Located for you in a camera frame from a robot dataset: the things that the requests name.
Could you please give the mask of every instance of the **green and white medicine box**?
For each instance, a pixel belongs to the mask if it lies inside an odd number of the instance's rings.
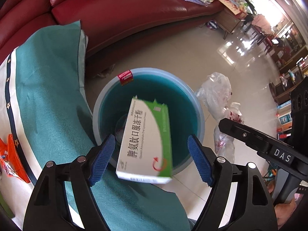
[[[165,184],[171,180],[172,150],[168,107],[133,98],[116,168],[119,178]]]

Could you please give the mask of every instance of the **blue gripper pad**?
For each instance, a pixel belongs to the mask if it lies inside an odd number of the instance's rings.
[[[214,183],[212,167],[193,136],[188,137],[187,146],[202,181],[206,182],[211,187]]]
[[[102,178],[103,173],[105,172],[105,169],[110,160],[110,157],[115,149],[115,141],[116,139],[114,135],[110,135],[104,143],[102,150],[99,152],[95,161],[93,162],[91,168],[91,176],[88,179],[90,187],[94,186],[95,183]]]

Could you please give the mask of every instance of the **trash bin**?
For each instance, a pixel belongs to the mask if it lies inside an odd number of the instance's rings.
[[[99,94],[93,111],[93,132],[98,145],[105,137],[115,135],[119,125],[125,125],[131,99],[139,99],[168,106],[173,175],[186,168],[192,158],[187,148],[187,138],[195,134],[202,142],[204,137],[204,115],[193,91],[178,77],[154,68],[131,70],[133,81],[121,85],[118,77],[113,78]],[[118,142],[110,163],[116,167],[120,151]]]

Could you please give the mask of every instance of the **red sticker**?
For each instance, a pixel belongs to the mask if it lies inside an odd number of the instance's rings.
[[[119,74],[118,78],[120,79],[122,86],[124,86],[125,84],[132,82],[134,80],[133,79],[133,73],[130,70],[127,70],[127,71]]]

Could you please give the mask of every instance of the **red leather sofa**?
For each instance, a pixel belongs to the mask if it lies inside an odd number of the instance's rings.
[[[0,63],[35,31],[77,20],[88,38],[86,76],[141,47],[213,19],[223,5],[184,0],[6,0],[0,8]]]

